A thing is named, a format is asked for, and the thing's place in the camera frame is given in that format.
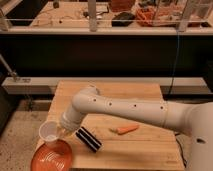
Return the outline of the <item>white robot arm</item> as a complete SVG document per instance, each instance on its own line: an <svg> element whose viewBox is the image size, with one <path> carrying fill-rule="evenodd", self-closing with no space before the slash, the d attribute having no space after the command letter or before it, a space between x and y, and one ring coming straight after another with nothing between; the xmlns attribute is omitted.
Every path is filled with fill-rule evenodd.
<svg viewBox="0 0 213 171"><path fill-rule="evenodd" d="M191 137L186 171L213 171L213 102L186 104L164 100L117 99L87 86L72 98L60 125L76 131L87 114L109 114L180 132Z"/></svg>

